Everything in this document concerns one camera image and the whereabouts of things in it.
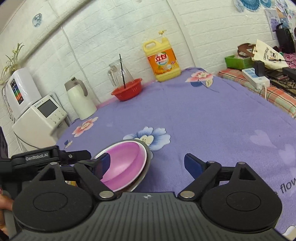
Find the person's left hand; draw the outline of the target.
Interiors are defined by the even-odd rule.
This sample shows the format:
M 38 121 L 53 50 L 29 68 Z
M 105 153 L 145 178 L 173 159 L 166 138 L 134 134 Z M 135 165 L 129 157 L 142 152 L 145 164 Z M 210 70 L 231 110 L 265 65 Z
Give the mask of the person's left hand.
M 4 192 L 1 189 L 1 194 L 0 194 L 1 231 L 5 235 L 8 235 L 8 230 L 6 228 L 6 223 L 4 220 L 4 210 L 12 211 L 13 202 L 14 201 L 11 198 L 4 195 Z

